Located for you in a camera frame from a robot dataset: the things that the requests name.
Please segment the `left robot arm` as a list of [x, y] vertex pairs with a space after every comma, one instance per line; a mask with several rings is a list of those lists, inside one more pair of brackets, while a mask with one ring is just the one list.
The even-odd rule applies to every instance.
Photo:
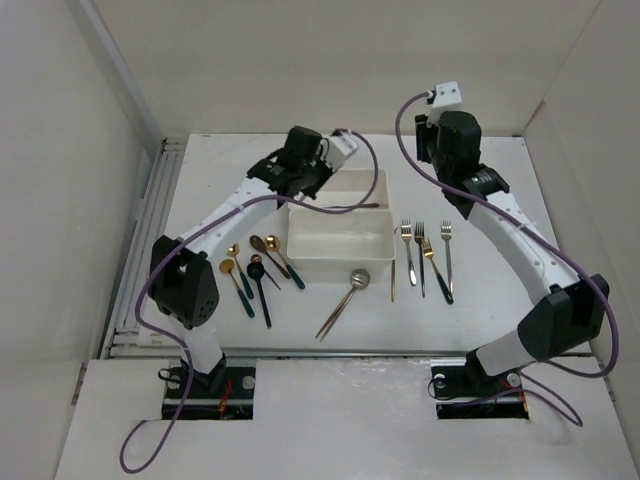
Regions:
[[177, 322], [172, 337], [185, 349], [183, 362], [193, 366], [189, 384], [201, 396], [217, 394], [224, 382], [218, 367], [223, 353], [211, 319], [220, 300], [219, 263], [227, 258], [228, 247], [286, 198], [319, 190], [334, 173], [323, 159], [327, 146], [327, 136], [293, 127], [284, 146], [253, 165], [205, 220], [176, 238], [163, 235], [154, 243], [148, 295]]

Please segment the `long silver fork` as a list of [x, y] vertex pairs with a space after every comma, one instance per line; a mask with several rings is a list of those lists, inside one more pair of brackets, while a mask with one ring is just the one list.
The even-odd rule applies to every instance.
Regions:
[[450, 293], [453, 293], [453, 268], [452, 268], [452, 255], [451, 255], [451, 239], [452, 239], [452, 224], [449, 220], [443, 220], [440, 228], [441, 239], [445, 244], [445, 260], [447, 270], [447, 281]]

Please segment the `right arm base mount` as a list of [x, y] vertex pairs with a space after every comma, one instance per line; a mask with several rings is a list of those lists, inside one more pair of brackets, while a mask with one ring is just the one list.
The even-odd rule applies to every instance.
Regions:
[[466, 365], [433, 363], [428, 393], [439, 420], [529, 419], [516, 370], [487, 377]]

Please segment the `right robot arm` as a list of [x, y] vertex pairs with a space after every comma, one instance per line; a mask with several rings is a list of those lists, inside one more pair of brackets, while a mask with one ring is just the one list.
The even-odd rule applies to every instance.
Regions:
[[433, 166], [445, 198], [481, 231], [524, 285], [532, 310], [517, 327], [470, 351], [456, 380], [477, 394], [532, 363], [545, 362], [596, 338], [609, 285], [599, 274], [579, 274], [544, 248], [508, 183], [481, 163], [481, 127], [463, 111], [447, 111], [436, 123], [415, 118], [416, 154]]

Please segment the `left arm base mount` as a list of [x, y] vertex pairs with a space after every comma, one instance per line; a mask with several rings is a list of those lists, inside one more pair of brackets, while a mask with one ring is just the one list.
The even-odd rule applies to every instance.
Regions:
[[[224, 359], [210, 376], [196, 372], [178, 420], [252, 420], [256, 386], [256, 362]], [[184, 362], [158, 371], [165, 383], [161, 407], [163, 420], [171, 420], [186, 392], [187, 366]]]

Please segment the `gold fork green handle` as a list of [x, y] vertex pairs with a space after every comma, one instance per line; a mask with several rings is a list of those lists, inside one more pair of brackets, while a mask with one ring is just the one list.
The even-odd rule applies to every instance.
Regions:
[[433, 251], [430, 239], [428, 237], [426, 237], [422, 242], [422, 252], [423, 252], [423, 256], [431, 264], [436, 281], [438, 283], [438, 286], [440, 288], [440, 291], [443, 295], [445, 302], [448, 305], [452, 305], [454, 303], [452, 293], [449, 290], [448, 284], [445, 282], [444, 277], [442, 276], [438, 266], [436, 265], [436, 262], [434, 259], [434, 251]]

